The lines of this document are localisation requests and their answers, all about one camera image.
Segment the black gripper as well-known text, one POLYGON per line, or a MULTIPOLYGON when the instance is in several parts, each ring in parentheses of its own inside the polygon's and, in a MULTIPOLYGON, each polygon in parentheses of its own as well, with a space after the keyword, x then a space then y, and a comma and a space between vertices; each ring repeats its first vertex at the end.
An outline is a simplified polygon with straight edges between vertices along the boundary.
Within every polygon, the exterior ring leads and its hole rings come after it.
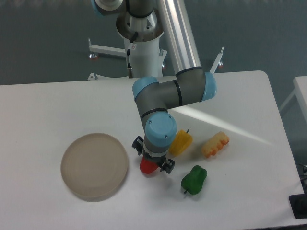
POLYGON ((160 172, 170 174, 174 169, 175 161, 172 159, 166 159, 167 150, 163 150, 162 152, 153 152, 143 143, 143 138, 137 136, 132 143, 132 148, 137 151, 138 155, 143 155, 146 160, 156 163, 160 168, 160 172))

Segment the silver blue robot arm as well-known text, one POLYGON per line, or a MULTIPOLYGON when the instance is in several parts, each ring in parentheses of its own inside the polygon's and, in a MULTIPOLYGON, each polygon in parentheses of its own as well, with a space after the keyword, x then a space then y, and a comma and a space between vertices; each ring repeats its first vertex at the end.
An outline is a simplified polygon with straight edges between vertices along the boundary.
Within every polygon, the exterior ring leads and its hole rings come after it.
POLYGON ((213 98, 216 81, 202 69, 185 3, 182 0, 94 0, 99 15, 117 14, 116 27, 124 48, 89 45, 92 55, 126 59, 128 77, 144 137, 132 147, 146 160, 170 173, 175 163, 166 158, 177 125, 168 113, 213 98))

